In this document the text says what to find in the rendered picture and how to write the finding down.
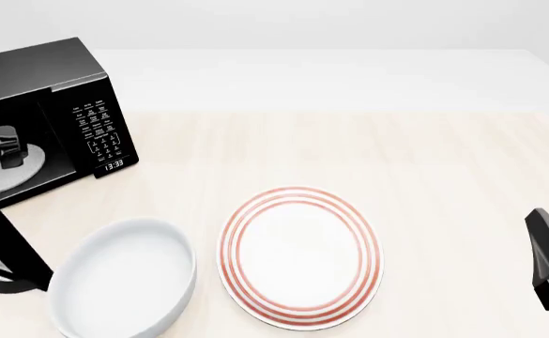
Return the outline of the black microwave oven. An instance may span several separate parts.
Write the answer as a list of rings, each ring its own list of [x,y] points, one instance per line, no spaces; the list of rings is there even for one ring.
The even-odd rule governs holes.
[[[109,75],[79,38],[0,53],[0,126],[16,129],[22,151],[45,152],[37,174],[0,192],[0,207],[139,160]]]

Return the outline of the round glass turntable plate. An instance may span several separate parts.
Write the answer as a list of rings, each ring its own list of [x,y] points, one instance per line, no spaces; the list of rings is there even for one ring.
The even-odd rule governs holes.
[[[43,149],[32,144],[27,146],[28,156],[23,159],[23,165],[4,169],[0,162],[0,192],[9,191],[24,184],[42,168],[45,162]]]

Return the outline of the white plate with red rings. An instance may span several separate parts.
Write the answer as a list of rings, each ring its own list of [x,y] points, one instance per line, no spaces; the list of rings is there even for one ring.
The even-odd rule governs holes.
[[[280,329],[329,329],[355,317],[381,284],[381,242],[333,193],[282,187],[256,194],[223,223],[221,283],[237,306]]]

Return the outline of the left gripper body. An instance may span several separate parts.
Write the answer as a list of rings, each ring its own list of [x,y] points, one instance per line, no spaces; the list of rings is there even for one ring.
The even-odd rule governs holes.
[[[22,147],[17,134],[0,134],[0,157],[9,157],[13,154],[19,154],[21,150]]]

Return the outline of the white oval baking dish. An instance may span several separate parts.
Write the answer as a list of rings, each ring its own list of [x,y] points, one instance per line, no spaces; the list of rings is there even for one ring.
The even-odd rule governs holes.
[[[197,280],[189,239],[166,221],[129,219],[85,238],[54,272],[50,318],[65,338],[158,338]]]

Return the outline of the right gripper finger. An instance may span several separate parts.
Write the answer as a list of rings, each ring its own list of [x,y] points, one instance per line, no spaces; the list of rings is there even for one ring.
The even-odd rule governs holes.
[[[533,283],[549,280],[549,213],[534,208],[525,218],[533,253]]]

